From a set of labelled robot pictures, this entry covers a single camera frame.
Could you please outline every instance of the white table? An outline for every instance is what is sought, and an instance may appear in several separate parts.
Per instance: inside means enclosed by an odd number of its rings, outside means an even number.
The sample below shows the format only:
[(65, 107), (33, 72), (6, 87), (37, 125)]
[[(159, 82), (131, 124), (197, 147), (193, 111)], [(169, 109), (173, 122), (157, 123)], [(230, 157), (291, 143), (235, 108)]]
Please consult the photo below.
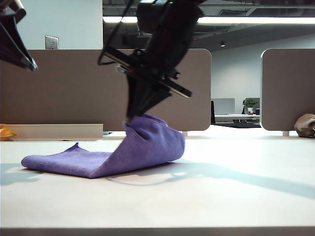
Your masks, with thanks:
[(246, 120), (246, 119), (260, 119), (260, 115), (247, 115), (247, 114), (224, 114), (215, 115), (216, 122), (220, 121), (233, 121), (233, 120)]
[[(1, 142), (2, 235), (315, 235), (314, 139), (220, 126), (199, 134), (173, 164), (97, 179), (20, 165), (75, 142)], [(121, 140), (79, 144), (113, 151)]]

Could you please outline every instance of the orange object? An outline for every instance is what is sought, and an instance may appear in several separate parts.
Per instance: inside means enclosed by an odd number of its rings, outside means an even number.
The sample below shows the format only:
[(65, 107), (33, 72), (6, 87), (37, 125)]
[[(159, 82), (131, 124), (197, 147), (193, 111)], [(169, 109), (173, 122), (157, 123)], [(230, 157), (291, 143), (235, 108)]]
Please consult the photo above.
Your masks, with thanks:
[(13, 133), (11, 130), (5, 127), (5, 124), (0, 124), (0, 137), (1, 138), (11, 137), (15, 135), (16, 135), (15, 133)]

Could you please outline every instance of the ceiling light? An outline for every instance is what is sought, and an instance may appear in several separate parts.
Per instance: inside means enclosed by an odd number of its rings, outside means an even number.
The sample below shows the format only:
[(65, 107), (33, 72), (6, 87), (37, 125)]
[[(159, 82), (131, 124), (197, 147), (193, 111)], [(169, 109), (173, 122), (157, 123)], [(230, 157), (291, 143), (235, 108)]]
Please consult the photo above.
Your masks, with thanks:
[(124, 23), (137, 23), (138, 19), (135, 16), (125, 16), (123, 19), (121, 16), (103, 16), (103, 20), (106, 23), (118, 23), (120, 20)]
[(200, 24), (315, 24), (315, 17), (201, 17)]
[[(106, 23), (118, 23), (120, 16), (104, 16)], [(137, 17), (125, 16), (124, 23), (137, 23)], [(315, 24), (315, 17), (201, 17), (200, 24)]]

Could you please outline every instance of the purple towel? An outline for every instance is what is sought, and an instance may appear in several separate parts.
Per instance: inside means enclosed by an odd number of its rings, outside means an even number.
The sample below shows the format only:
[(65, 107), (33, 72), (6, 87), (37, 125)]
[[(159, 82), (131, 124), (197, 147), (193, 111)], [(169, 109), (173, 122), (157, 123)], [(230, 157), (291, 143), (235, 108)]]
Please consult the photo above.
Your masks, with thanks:
[(154, 116), (134, 117), (125, 123), (125, 129), (126, 137), (113, 153), (87, 151), (76, 143), (58, 154), (27, 156), (22, 165), (38, 171), (96, 178), (173, 161), (184, 153), (184, 136)]

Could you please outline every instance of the potted plant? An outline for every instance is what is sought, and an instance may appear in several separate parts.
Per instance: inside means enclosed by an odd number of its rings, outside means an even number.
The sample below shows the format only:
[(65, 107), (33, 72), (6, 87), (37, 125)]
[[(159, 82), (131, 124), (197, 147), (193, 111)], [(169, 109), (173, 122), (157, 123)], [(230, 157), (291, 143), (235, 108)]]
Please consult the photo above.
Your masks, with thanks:
[(248, 109), (248, 114), (253, 114), (253, 106), (257, 103), (257, 101), (255, 101), (252, 98), (247, 98), (243, 101), (243, 105), (245, 107), (247, 107)]

